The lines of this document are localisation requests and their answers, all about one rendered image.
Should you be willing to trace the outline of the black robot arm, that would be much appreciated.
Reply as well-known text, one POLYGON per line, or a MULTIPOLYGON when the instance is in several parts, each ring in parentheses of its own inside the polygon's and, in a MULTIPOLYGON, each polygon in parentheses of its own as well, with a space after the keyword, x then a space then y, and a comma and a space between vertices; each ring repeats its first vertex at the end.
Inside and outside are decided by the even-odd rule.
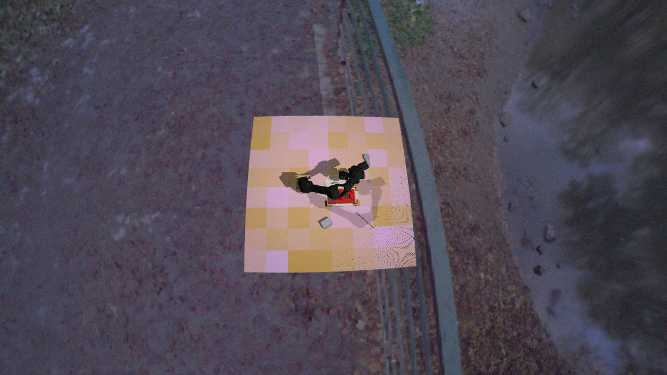
POLYGON ((327 195, 327 197, 331 199, 339 199, 343 197, 345 194, 347 194, 347 192, 350 192, 353 185, 358 184, 360 182, 360 179, 364 177, 363 171, 368 168, 369 166, 366 163, 366 161, 359 163, 357 166, 353 165, 352 168, 348 169, 349 173, 352 174, 352 176, 349 176, 350 178, 344 184, 337 183, 329 187, 313 185, 312 181, 309 181, 307 177, 298 178, 297 183, 300 191, 303 194, 309 194, 309 192, 315 192, 317 194, 325 194, 327 195), (341 194, 338 190, 339 186, 344 187, 344 191, 341 194))

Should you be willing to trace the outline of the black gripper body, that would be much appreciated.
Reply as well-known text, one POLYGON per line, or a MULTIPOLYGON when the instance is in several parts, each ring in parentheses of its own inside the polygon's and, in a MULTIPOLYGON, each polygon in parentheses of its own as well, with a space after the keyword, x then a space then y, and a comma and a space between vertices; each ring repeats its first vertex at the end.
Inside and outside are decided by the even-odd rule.
MULTIPOLYGON (((364 177, 361 178, 361 180, 364 180, 364 179, 365 179, 365 172, 363 171, 363 173, 364 173, 364 177)), ((340 171, 340 180, 345 180, 345 179, 347 179, 349 176, 352 176, 352 174, 350 174, 350 173, 345 173, 345 171, 340 171)), ((350 178, 350 177, 349 177, 349 178, 350 178)))

